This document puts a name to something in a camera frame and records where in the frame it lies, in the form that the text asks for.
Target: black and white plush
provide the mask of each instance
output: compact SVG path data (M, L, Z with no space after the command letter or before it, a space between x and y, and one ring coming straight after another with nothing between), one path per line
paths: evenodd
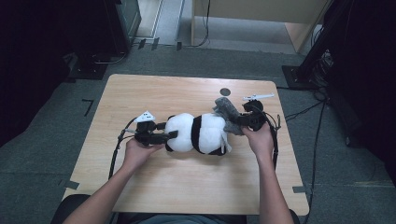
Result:
M179 114L166 122L165 133L178 131L177 138L169 139L166 150L186 152L195 148L202 154L222 156L231 151L224 132L225 120L216 114Z

